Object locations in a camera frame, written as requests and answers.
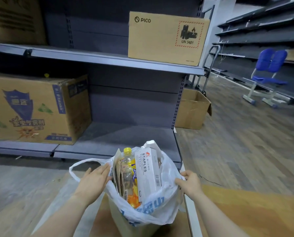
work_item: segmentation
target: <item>chair backrest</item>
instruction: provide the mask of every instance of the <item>chair backrest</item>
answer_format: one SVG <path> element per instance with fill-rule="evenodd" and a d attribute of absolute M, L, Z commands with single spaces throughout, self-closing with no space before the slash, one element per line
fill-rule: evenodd
<path fill-rule="evenodd" d="M 278 72 L 284 63 L 286 56 L 286 50 L 276 51 L 273 55 L 268 71 L 272 73 Z"/>
<path fill-rule="evenodd" d="M 256 70 L 267 71 L 270 66 L 271 58 L 274 52 L 275 51 L 272 48 L 268 48 L 260 52 L 260 55 L 256 64 Z"/>

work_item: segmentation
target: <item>plastic bottle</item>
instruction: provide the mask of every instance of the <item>plastic bottle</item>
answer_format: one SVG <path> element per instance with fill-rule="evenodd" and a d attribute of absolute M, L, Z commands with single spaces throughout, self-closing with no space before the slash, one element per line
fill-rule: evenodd
<path fill-rule="evenodd" d="M 122 160 L 122 172 L 124 181 L 123 198 L 133 207 L 140 206 L 138 200 L 137 178 L 135 156 L 132 154 L 132 149 L 127 147 L 124 149 L 124 158 Z"/>

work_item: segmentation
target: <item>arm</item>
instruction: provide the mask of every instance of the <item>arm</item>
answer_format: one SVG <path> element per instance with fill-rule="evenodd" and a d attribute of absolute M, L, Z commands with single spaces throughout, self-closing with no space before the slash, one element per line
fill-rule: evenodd
<path fill-rule="evenodd" d="M 75 193 L 55 212 L 32 237 L 73 237 L 78 223 L 86 210 L 101 195 L 108 177 L 110 166 L 105 164 L 91 172 L 89 168 Z"/>
<path fill-rule="evenodd" d="M 181 173 L 186 180 L 176 179 L 186 195 L 198 207 L 204 225 L 211 237 L 248 237 L 248 235 L 232 222 L 202 191 L 200 179 L 192 171 Z"/>

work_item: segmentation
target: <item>barcode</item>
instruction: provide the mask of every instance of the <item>barcode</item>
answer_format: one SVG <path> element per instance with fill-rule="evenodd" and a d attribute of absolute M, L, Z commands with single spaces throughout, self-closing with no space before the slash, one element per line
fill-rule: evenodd
<path fill-rule="evenodd" d="M 161 185 L 160 185 L 159 175 L 155 175 L 155 178 L 156 178 L 156 185 L 157 185 L 157 186 L 161 186 Z"/>
<path fill-rule="evenodd" d="M 127 201 L 127 190 L 124 191 L 124 199 Z"/>

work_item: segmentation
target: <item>plastic bag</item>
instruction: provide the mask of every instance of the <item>plastic bag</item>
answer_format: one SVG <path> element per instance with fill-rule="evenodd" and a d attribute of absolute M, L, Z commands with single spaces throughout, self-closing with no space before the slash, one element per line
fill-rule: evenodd
<path fill-rule="evenodd" d="M 178 208 L 180 206 L 178 200 L 180 199 L 179 195 L 181 195 L 181 192 L 178 191 L 179 187 L 174 183 L 174 180 L 175 178 L 185 178 L 180 175 L 173 161 L 166 155 L 165 152 L 160 150 L 155 141 L 147 141 L 142 147 L 134 147 L 132 152 L 134 153 L 139 149 L 146 147 L 155 149 L 157 151 L 157 157 L 161 158 L 160 175 L 162 186 L 160 190 L 147 197 L 147 199 L 137 209 L 131 207 L 130 204 L 119 195 L 112 181 L 109 181 L 106 184 L 104 192 L 115 203 L 122 215 L 133 226 L 142 226 L 150 223 L 156 225 L 171 224 L 177 215 Z M 88 161 L 97 161 L 101 165 L 109 163 L 111 166 L 111 173 L 114 158 L 115 156 L 110 159 L 84 159 L 73 164 L 69 168 L 70 175 L 79 182 L 80 179 L 72 172 L 72 169 L 75 166 Z"/>

